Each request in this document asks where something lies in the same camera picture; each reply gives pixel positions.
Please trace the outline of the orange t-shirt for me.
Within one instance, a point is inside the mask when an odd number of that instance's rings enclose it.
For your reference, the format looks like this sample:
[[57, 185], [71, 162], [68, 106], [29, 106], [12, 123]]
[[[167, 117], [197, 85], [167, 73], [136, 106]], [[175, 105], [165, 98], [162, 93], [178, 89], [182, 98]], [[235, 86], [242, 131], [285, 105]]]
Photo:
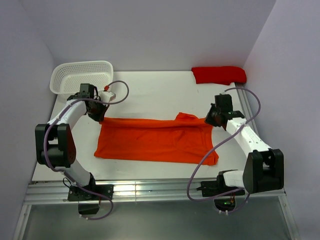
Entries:
[[198, 164], [213, 148], [212, 131], [203, 118], [183, 112], [174, 120], [106, 117], [101, 122], [94, 156]]

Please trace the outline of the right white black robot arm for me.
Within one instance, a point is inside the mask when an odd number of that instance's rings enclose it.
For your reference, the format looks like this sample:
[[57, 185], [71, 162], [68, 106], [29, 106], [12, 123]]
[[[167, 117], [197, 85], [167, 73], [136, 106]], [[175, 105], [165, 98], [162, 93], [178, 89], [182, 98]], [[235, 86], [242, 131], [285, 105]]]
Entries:
[[205, 123], [221, 127], [234, 139], [247, 157], [244, 170], [220, 171], [216, 189], [222, 195], [241, 188], [249, 194], [280, 190], [284, 187], [284, 155], [264, 143], [247, 124], [245, 116], [233, 109], [229, 94], [214, 96]]

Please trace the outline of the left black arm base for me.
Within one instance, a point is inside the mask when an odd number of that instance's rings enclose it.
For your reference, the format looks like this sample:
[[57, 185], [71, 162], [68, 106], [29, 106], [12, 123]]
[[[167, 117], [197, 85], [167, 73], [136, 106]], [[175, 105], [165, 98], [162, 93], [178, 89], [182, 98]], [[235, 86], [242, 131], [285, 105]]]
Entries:
[[[98, 184], [92, 192], [108, 197], [113, 197], [114, 186], [112, 184]], [[92, 194], [77, 186], [70, 186], [67, 196], [68, 202], [78, 202], [78, 213], [83, 216], [93, 216], [100, 210], [101, 201], [105, 200], [100, 195]]]

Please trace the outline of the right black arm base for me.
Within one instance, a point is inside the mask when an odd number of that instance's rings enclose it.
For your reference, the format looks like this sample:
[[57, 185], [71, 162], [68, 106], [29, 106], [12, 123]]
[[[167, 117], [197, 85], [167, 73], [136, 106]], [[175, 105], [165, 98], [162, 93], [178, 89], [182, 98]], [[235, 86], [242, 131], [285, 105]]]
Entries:
[[[213, 197], [218, 194], [222, 194], [228, 191], [233, 191], [238, 189], [234, 186], [226, 186], [224, 180], [210, 180], [210, 181], [201, 181], [200, 187], [198, 187], [196, 190], [201, 191], [202, 197]], [[215, 207], [219, 211], [232, 211], [236, 207], [236, 196], [244, 196], [245, 191], [243, 189], [240, 189], [239, 191], [231, 192], [229, 194], [226, 194], [226, 196], [229, 196], [229, 198], [225, 199], [215, 199], [214, 204]]]

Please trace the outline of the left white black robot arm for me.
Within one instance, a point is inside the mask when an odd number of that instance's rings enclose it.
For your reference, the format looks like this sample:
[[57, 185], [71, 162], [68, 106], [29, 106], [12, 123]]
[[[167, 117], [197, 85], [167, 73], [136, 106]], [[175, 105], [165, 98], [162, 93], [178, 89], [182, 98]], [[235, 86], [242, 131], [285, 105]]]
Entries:
[[35, 127], [36, 160], [56, 173], [63, 174], [86, 200], [96, 197], [98, 188], [93, 175], [77, 161], [72, 128], [84, 115], [102, 122], [108, 107], [100, 102], [98, 89], [82, 83], [71, 95], [62, 111], [46, 124]]

